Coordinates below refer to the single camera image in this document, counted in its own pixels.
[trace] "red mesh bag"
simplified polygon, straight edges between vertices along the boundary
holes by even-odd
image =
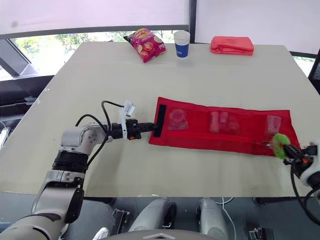
[[[300,146],[289,110],[202,106],[159,97],[155,123],[149,139],[154,145],[274,156],[267,145],[280,133]]]

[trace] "window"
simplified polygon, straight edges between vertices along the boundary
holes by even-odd
[[[12,79],[12,76],[0,65],[0,81]]]
[[[164,43],[174,43],[176,30],[153,31]],[[12,38],[11,41],[41,74],[56,74],[83,42],[125,42],[133,31],[85,32]]]
[[[302,56],[293,56],[293,59],[308,77],[316,59]]]

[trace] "white table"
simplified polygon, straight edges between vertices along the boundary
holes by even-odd
[[[0,151],[0,191],[36,194],[63,131],[85,113],[104,121],[102,100],[133,101],[140,122],[154,120],[159,96],[206,106],[289,109],[301,145],[320,138],[320,97],[284,46],[256,45],[253,56],[239,56],[191,44],[183,60],[173,44],[167,48],[144,64],[128,43],[83,43]],[[108,105],[107,111],[116,122],[118,108]],[[280,159],[150,145],[149,136],[107,144],[87,171],[86,196],[294,195],[290,169]],[[299,183],[298,189],[309,190]]]

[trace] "black velcro strap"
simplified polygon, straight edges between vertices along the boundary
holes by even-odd
[[[159,110],[158,110],[158,118],[156,120],[156,125],[157,128],[156,130],[154,130],[153,136],[154,137],[161,137],[161,133],[162,133],[162,128],[164,127],[164,123],[165,123],[165,116],[166,116],[166,109],[167,109],[167,105],[159,105]]]

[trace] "white mounting bracket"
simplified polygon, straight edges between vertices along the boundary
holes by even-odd
[[[119,110],[119,116],[120,116],[120,123],[122,128],[122,138],[127,139],[127,125],[126,125],[126,117],[131,117],[133,114],[136,105],[134,105],[131,101],[126,100],[123,104],[124,107],[122,107]]]

